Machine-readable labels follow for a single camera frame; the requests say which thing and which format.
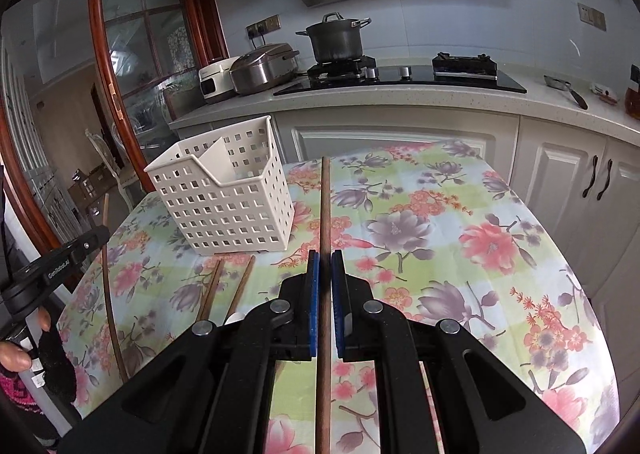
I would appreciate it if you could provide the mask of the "left human hand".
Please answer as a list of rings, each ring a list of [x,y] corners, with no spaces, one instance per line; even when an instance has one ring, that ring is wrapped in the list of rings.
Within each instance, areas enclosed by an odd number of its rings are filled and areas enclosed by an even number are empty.
[[[42,331],[50,330],[51,316],[44,307],[40,307],[37,311],[37,322]],[[32,368],[32,359],[29,354],[13,342],[1,342],[0,362],[3,368],[12,373],[21,373]]]

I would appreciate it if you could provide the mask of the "pink knitted sleeve forearm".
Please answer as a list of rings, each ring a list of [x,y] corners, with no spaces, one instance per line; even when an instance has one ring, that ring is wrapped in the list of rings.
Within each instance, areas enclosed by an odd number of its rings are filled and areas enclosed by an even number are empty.
[[[8,398],[13,415],[48,453],[55,453],[60,436],[28,392],[20,376],[1,368],[1,391]]]

